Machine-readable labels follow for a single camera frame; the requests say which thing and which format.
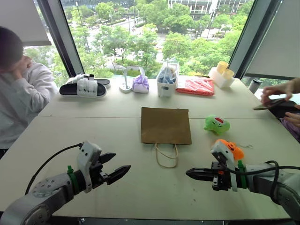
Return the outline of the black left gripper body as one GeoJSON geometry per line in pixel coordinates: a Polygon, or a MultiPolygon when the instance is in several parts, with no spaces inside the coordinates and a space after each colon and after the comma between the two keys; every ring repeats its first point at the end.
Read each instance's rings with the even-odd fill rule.
{"type": "Polygon", "coordinates": [[[107,173],[102,171],[103,164],[99,162],[99,159],[95,162],[95,164],[90,167],[90,178],[92,183],[92,188],[97,188],[106,182],[107,173]]]}

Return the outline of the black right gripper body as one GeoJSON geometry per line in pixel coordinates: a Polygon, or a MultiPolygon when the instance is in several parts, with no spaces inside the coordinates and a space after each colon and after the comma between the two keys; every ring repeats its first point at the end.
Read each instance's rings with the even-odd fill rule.
{"type": "Polygon", "coordinates": [[[214,191],[228,191],[231,188],[230,173],[219,162],[211,163],[211,172],[213,174],[212,188],[214,191]]]}

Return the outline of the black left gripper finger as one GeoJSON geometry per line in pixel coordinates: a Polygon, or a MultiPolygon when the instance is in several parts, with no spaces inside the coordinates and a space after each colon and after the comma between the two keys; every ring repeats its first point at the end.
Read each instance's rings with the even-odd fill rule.
{"type": "Polygon", "coordinates": [[[124,165],[119,168],[117,168],[114,172],[109,174],[106,179],[107,185],[111,185],[114,182],[118,181],[121,179],[127,172],[130,170],[131,165],[124,165]]]}
{"type": "Polygon", "coordinates": [[[99,156],[99,162],[101,164],[104,164],[108,161],[110,161],[114,156],[116,156],[116,153],[105,153],[99,156]]]}

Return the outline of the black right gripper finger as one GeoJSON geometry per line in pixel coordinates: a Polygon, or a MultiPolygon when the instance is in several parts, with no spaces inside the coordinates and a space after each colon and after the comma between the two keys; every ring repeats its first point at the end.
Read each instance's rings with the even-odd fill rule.
{"type": "Polygon", "coordinates": [[[212,173],[208,168],[192,168],[186,171],[186,175],[212,175],[212,173]]]}
{"type": "Polygon", "coordinates": [[[200,180],[200,181],[213,181],[213,176],[209,174],[204,174],[204,175],[188,175],[188,177],[194,179],[194,180],[200,180]]]}

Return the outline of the bystander's left hand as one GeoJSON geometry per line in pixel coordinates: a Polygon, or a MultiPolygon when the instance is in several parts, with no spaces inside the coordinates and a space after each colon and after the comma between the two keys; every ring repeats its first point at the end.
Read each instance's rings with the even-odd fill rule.
{"type": "Polygon", "coordinates": [[[300,115],[296,113],[286,112],[284,119],[289,121],[296,127],[300,127],[300,115]]]}

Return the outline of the bystander's right hand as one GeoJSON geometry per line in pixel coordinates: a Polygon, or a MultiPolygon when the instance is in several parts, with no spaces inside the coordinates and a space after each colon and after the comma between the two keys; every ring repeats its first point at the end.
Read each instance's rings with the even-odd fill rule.
{"type": "Polygon", "coordinates": [[[281,84],[277,86],[265,87],[261,95],[261,103],[268,105],[270,102],[271,95],[285,94],[285,101],[288,101],[292,97],[293,86],[290,84],[281,84]]]}

